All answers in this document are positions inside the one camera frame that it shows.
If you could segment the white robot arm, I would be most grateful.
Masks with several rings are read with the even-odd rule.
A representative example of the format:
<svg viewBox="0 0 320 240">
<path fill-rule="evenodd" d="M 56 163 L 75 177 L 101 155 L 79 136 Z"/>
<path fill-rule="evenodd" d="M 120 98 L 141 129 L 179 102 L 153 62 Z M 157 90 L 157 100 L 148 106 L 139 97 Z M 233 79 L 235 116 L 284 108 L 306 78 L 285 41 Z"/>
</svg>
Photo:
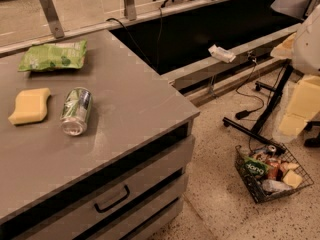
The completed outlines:
<svg viewBox="0 0 320 240">
<path fill-rule="evenodd" d="M 292 67 L 304 74 L 278 113 L 273 131 L 276 140 L 290 142 L 320 112 L 320 5 L 296 33 L 272 49 L 271 56 L 290 59 Z"/>
</svg>

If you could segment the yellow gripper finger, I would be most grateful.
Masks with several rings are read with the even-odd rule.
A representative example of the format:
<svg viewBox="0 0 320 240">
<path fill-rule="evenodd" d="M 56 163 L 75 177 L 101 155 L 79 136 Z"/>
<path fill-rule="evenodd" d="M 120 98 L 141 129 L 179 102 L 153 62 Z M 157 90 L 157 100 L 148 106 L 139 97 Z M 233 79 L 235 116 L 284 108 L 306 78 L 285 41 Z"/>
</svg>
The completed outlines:
<svg viewBox="0 0 320 240">
<path fill-rule="evenodd" d="M 296 137 L 319 112 L 320 77 L 305 75 L 295 85 L 280 121 L 279 132 L 284 136 Z"/>
<path fill-rule="evenodd" d="M 291 59 L 295 36 L 295 33 L 291 34 L 282 43 L 274 47 L 270 56 L 277 59 Z"/>
</svg>

